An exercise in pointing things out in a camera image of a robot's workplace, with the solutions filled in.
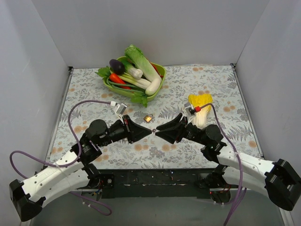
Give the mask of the small brass padlock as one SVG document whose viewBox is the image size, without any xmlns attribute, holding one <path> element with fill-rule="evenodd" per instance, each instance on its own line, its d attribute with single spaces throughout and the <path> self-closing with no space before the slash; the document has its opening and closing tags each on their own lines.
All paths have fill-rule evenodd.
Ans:
<svg viewBox="0 0 301 226">
<path fill-rule="evenodd" d="M 143 120 L 144 120 L 146 123 L 149 123 L 149 122 L 151 122 L 151 121 L 153 120 L 153 118 L 154 118 L 154 115 L 153 115 L 153 114 L 148 114 L 148 115 L 146 115 L 146 116 L 143 118 Z"/>
</svg>

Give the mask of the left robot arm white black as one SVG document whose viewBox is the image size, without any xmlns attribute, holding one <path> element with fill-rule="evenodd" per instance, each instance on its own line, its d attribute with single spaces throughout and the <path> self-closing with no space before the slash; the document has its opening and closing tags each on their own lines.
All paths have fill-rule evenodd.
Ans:
<svg viewBox="0 0 301 226">
<path fill-rule="evenodd" d="M 28 221 L 56 198 L 78 188 L 103 188 L 107 179 L 92 163 L 101 154 L 101 147 L 126 139 L 132 144 L 152 131 L 134 123 L 124 115 L 110 127 L 103 120 L 91 122 L 79 144 L 41 172 L 23 181 L 15 179 L 9 184 L 10 199 L 21 219 Z"/>
</svg>

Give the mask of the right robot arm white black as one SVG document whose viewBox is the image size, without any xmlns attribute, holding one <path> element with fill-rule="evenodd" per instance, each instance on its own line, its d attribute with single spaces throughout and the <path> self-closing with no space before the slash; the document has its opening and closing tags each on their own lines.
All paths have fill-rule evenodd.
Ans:
<svg viewBox="0 0 301 226">
<path fill-rule="evenodd" d="M 217 125 L 199 129 L 180 113 L 156 129 L 156 136 L 171 144 L 181 142 L 183 138 L 202 144 L 204 157 L 225 168 L 213 174 L 213 183 L 218 187 L 233 185 L 235 170 L 242 169 L 244 175 L 238 179 L 243 180 L 243 187 L 268 196 L 284 210 L 292 211 L 301 196 L 301 178 L 288 161 L 268 161 L 236 153 L 232 146 L 222 141 L 222 131 Z"/>
</svg>

